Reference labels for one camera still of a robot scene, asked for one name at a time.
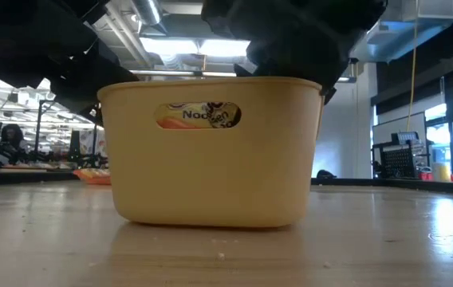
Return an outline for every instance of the yellow cable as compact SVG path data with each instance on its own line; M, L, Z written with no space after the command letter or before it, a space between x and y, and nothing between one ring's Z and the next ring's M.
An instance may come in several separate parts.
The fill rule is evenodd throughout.
M409 103L408 129L411 127L412 103L415 99L415 79L416 79L416 39L418 38L418 17L420 15L420 0L416 0L416 19L415 19L415 38L412 49L412 74L411 74L411 103Z

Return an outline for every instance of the person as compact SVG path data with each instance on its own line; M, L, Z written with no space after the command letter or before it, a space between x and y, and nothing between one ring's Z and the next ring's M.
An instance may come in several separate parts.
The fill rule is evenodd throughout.
M0 163L16 164L25 158L28 143L17 124L7 124L2 129L0 139Z

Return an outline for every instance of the desk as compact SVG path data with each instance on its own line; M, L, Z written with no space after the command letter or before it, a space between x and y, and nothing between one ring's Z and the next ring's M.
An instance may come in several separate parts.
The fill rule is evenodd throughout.
M312 187L279 230L143 226L109 187L0 186L0 286L453 286L453 195Z

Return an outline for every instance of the white wall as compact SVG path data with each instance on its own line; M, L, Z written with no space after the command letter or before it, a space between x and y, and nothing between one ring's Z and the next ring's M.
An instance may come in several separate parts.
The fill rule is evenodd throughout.
M414 115L418 112L425 112L429 108L434 108L437 105L444 104L444 96L441 94L430 96L423 100L416 101L412 104L412 111L411 114ZM379 124L386 123L390 120L396 120L399 118L403 118L409 115L409 105L406 104L403 107L394 109L389 112L385 112L384 114L380 114L378 116Z
M338 178L372 178L370 98L376 95L376 66L365 64L355 84L337 84L325 106L312 176L321 169Z

